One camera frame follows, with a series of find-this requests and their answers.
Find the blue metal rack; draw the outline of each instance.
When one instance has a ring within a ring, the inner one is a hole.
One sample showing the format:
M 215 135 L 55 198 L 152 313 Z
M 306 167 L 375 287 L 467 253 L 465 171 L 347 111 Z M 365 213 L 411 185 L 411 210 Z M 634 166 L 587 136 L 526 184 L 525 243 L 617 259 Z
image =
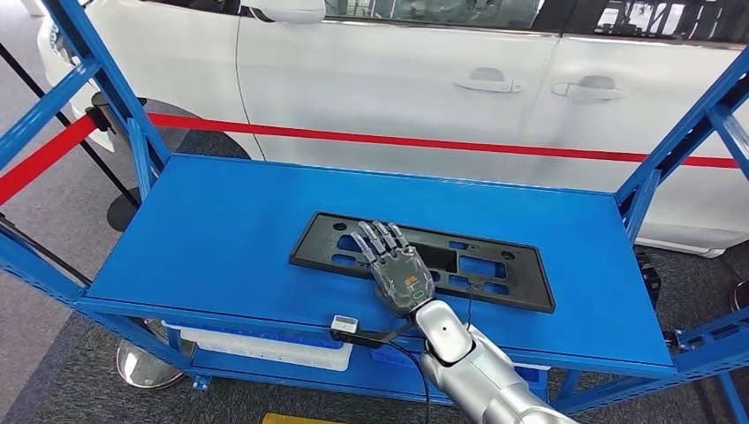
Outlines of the blue metal rack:
M 747 422 L 728 372 L 749 364 L 749 309 L 678 332 L 682 351 L 670 354 L 632 243 L 657 186 L 712 131 L 749 177 L 749 136 L 732 116 L 749 95 L 749 49 L 618 191 L 598 193 L 173 155 L 78 3 L 45 4 L 82 59 L 0 139 L 0 165 L 93 77 L 112 108 L 117 121 L 112 126 L 132 145 L 144 202 L 90 286 L 45 261 L 7 226 L 0 226 L 0 268 L 184 370 L 196 388 L 206 389 L 212 376 L 222 376 L 423 399 L 414 375 L 373 360 L 364 348 L 354 349 L 345 372 L 202 349 L 188 357 L 178 349 L 175 333 L 164 344 L 128 318 L 318 338 L 328 337 L 334 314 L 357 317 L 368 329 L 395 327 L 397 320 L 366 284 L 287 263 L 309 216 L 328 210 L 537 246 L 556 311 L 474 302 L 473 323 L 516 361 L 568 368 L 553 401 L 563 412 L 717 375 L 737 421 Z M 390 195 L 373 201 L 356 194 L 364 192 Z M 569 257 L 576 251 L 588 252 L 586 263 Z M 464 299 L 445 300 L 456 311 L 468 308 Z M 414 352 L 422 348 L 414 336 L 399 342 Z M 581 371 L 624 376 L 576 392 Z M 435 392 L 437 401 L 449 401 Z

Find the red barrier rope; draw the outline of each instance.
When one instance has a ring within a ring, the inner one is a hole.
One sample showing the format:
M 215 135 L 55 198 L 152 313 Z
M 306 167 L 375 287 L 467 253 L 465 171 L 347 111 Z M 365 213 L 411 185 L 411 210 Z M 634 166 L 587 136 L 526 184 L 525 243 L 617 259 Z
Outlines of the red barrier rope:
M 0 205 L 21 191 L 34 178 L 39 177 L 95 129 L 94 121 L 88 115 L 84 115 L 6 172 L 0 177 Z
M 355 143 L 383 144 L 390 146 L 409 146 L 416 148 L 445 148 L 450 150 L 467 150 L 474 152 L 505 153 L 510 155 L 534 155 L 567 157 L 575 159 L 594 159 L 616 162 L 642 162 L 647 155 L 643 153 L 608 152 L 603 150 L 582 150 L 576 148 L 545 148 L 537 146 L 514 146 L 509 144 L 470 143 L 465 141 L 446 141 L 414 139 L 407 137 L 389 137 L 382 135 L 354 134 L 304 130 L 273 125 L 255 125 L 239 122 L 216 121 L 199 117 L 178 117 L 163 113 L 148 113 L 151 122 L 156 126 L 168 126 L 186 130 L 226 131 L 228 133 L 254 133 L 259 135 L 276 135 L 281 137 L 298 137 L 301 139 L 320 139 L 331 141 L 351 141 Z M 738 168 L 733 158 L 692 156 L 684 162 L 689 166 L 708 168 Z
M 151 122 L 156 126 L 182 128 L 186 130 L 225 131 L 227 133 L 253 133 L 275 135 L 301 139 L 319 139 L 331 141 L 349 141 L 355 143 L 383 144 L 389 146 L 408 146 L 416 148 L 444 148 L 448 150 L 466 150 L 473 152 L 505 153 L 510 155 L 535 155 L 567 157 L 574 159 L 593 159 L 601 161 L 640 163 L 647 155 L 642 153 L 609 152 L 603 150 L 582 150 L 576 148 L 545 148 L 538 146 L 513 146 L 509 144 L 469 143 L 465 141 L 447 141 L 431 139 L 414 139 L 408 137 L 389 137 L 383 135 L 356 134 L 304 130 L 273 125 L 255 125 L 240 122 L 216 121 L 199 117 L 178 117 L 163 113 L 148 113 Z M 34 178 L 52 166 L 72 148 L 85 139 L 96 124 L 87 115 L 80 117 L 47 144 L 33 152 L 13 169 L 0 177 L 0 205 L 27 186 Z M 691 156 L 684 162 L 689 166 L 707 168 L 735 169 L 738 165 L 732 158 Z

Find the robotic arm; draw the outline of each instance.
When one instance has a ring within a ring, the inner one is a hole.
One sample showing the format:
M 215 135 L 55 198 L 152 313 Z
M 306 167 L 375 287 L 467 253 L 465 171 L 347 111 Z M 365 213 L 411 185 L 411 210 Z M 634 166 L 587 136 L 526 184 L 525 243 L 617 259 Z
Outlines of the robotic arm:
M 466 328 L 446 303 L 435 299 L 429 269 L 395 224 L 374 221 L 372 226 L 359 223 L 367 239 L 357 232 L 352 237 L 369 261 L 377 295 L 426 337 L 421 370 L 471 422 L 575 422 L 538 399 L 496 344 L 473 325 Z

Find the car door handle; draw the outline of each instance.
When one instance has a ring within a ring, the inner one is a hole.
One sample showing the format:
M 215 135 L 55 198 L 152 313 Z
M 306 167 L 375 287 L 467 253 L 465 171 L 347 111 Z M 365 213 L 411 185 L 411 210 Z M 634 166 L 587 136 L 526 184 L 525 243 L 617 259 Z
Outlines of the car door handle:
M 611 77 L 586 75 L 578 82 L 560 82 L 551 86 L 555 95 L 576 99 L 616 100 L 624 99 L 629 93 Z
M 471 90 L 490 91 L 492 93 L 519 93 L 523 85 L 514 79 L 506 79 L 504 72 L 496 68 L 476 68 L 468 78 L 458 78 L 452 81 L 458 87 Z

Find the robot finger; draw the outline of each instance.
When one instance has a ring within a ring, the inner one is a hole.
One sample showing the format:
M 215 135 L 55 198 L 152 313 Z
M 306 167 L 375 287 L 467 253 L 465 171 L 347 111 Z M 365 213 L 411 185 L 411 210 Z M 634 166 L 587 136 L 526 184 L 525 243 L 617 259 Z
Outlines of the robot finger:
M 382 239 L 385 240 L 385 246 L 388 248 L 388 250 L 397 248 L 396 240 L 393 239 L 393 236 L 392 234 L 390 234 L 390 231 L 388 231 L 387 227 L 382 225 L 380 221 L 373 221 L 372 225 L 374 225 L 374 228 L 377 229 L 377 232 L 380 233 Z
M 367 262 L 372 263 L 377 260 L 377 257 L 372 253 L 372 249 L 369 248 L 367 242 L 364 241 L 364 239 L 356 231 L 352 232 L 351 236 L 353 241 L 355 241 L 356 244 L 359 245 L 359 249 L 361 249 L 364 257 L 367 258 Z
M 389 223 L 388 228 L 390 228 L 390 231 L 392 231 L 393 234 L 395 234 L 396 239 L 398 240 L 398 244 L 400 244 L 401 247 L 404 249 L 408 247 L 408 239 L 405 238 L 403 235 L 403 232 L 395 225 L 394 223 Z
M 385 246 L 382 244 L 380 236 L 375 233 L 375 230 L 372 230 L 372 227 L 370 227 L 369 224 L 365 223 L 364 221 L 359 221 L 359 228 L 361 228 L 361 230 L 364 231 L 365 234 L 367 234 L 367 237 L 369 237 L 369 241 L 372 242 L 372 246 L 374 246 L 377 254 L 384 254 Z

